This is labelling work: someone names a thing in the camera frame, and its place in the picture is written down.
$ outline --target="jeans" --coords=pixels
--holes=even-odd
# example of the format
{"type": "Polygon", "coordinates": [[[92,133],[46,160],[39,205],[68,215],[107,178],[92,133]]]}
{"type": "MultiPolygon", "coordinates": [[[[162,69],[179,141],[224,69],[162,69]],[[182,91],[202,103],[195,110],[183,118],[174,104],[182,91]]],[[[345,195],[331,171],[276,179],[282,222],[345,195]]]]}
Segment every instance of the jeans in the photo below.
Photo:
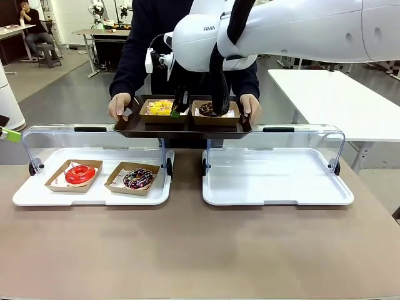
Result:
{"type": "MultiPolygon", "coordinates": [[[[49,45],[54,45],[54,41],[53,41],[51,35],[48,34],[47,32],[29,33],[25,37],[25,41],[34,56],[39,56],[38,49],[36,47],[36,43],[46,43],[49,45]]],[[[55,50],[51,50],[51,56],[55,57],[55,58],[57,57],[57,53],[55,52],[55,50]]]]}

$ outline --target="stool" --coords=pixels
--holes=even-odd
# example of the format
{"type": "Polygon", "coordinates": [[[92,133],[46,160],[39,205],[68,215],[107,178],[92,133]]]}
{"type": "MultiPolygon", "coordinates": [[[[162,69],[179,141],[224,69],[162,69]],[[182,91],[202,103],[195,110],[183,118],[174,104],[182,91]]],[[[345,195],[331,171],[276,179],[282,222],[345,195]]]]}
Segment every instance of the stool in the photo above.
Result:
{"type": "Polygon", "coordinates": [[[51,58],[50,51],[55,51],[54,45],[37,44],[36,49],[44,53],[44,58],[39,59],[39,68],[42,64],[47,65],[48,68],[54,68],[54,64],[56,63],[59,63],[61,66],[61,61],[58,57],[56,59],[51,58]]]}

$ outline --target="desk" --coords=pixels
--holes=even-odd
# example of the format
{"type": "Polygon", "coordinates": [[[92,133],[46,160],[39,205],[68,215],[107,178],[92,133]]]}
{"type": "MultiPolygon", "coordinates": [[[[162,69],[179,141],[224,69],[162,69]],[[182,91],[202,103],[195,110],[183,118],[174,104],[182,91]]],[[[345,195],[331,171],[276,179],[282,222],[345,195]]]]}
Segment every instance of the desk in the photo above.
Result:
{"type": "Polygon", "coordinates": [[[87,75],[87,78],[92,78],[94,75],[99,73],[100,70],[96,69],[96,67],[94,66],[93,57],[90,53],[88,39],[87,39],[86,35],[90,35],[90,36],[128,36],[130,32],[131,32],[130,30],[117,30],[116,32],[111,32],[110,29],[107,29],[107,30],[104,30],[104,29],[82,29],[82,30],[78,30],[78,31],[75,31],[72,33],[72,34],[77,34],[78,36],[83,36],[87,55],[89,56],[90,66],[92,68],[92,73],[87,75]]]}
{"type": "Polygon", "coordinates": [[[0,291],[9,298],[400,295],[400,226],[341,161],[348,207],[213,207],[201,151],[176,151],[156,207],[16,207],[26,166],[0,166],[0,291]]]}
{"type": "Polygon", "coordinates": [[[400,142],[400,107],[342,72],[269,70],[281,91],[310,124],[329,124],[344,132],[346,141],[362,142],[352,164],[363,168],[375,142],[400,142]]]}
{"type": "MultiPolygon", "coordinates": [[[[10,38],[11,36],[16,36],[18,34],[22,34],[22,38],[24,39],[24,45],[26,49],[27,56],[29,58],[28,61],[33,61],[32,60],[32,55],[29,50],[28,45],[25,42],[25,33],[24,30],[34,27],[35,25],[24,25],[24,26],[19,26],[18,28],[13,28],[13,29],[7,29],[5,31],[0,31],[0,40],[10,38]]],[[[6,74],[15,74],[15,72],[6,72],[6,74]]]]}

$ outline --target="black cable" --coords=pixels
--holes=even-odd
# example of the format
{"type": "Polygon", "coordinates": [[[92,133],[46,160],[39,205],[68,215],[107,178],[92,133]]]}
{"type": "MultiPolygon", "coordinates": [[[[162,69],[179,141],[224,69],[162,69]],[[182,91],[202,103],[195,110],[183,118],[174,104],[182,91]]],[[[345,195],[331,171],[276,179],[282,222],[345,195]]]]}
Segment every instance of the black cable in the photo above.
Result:
{"type": "Polygon", "coordinates": [[[254,2],[256,2],[256,0],[236,0],[233,4],[226,33],[234,45],[236,45],[246,27],[254,2]]]}
{"type": "MultiPolygon", "coordinates": [[[[235,0],[232,8],[227,36],[236,45],[241,37],[246,23],[256,0],[235,0]]],[[[210,81],[211,81],[211,100],[214,112],[222,116],[229,111],[229,92],[224,75],[224,57],[219,53],[218,46],[215,44],[210,57],[210,81]]]]}
{"type": "Polygon", "coordinates": [[[229,111],[229,89],[224,75],[225,57],[218,51],[215,44],[210,57],[210,83],[212,109],[218,116],[229,111]]]}

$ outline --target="donut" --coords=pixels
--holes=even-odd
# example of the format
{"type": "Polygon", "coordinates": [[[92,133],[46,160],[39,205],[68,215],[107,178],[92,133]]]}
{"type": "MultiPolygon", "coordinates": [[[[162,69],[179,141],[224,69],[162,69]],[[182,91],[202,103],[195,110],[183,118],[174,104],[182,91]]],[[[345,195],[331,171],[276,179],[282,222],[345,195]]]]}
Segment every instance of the donut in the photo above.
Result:
{"type": "Polygon", "coordinates": [[[96,170],[91,166],[79,165],[68,170],[65,180],[71,186],[85,186],[94,177],[96,170]]]}
{"type": "Polygon", "coordinates": [[[207,102],[200,105],[199,113],[204,117],[220,117],[214,112],[212,102],[207,102]]]}
{"type": "Polygon", "coordinates": [[[173,108],[173,102],[170,100],[158,100],[150,102],[147,106],[147,114],[156,116],[169,116],[173,108]]]}
{"type": "Polygon", "coordinates": [[[133,171],[129,171],[123,179],[124,185],[129,189],[145,190],[150,187],[154,180],[154,174],[149,169],[139,167],[133,171]]]}

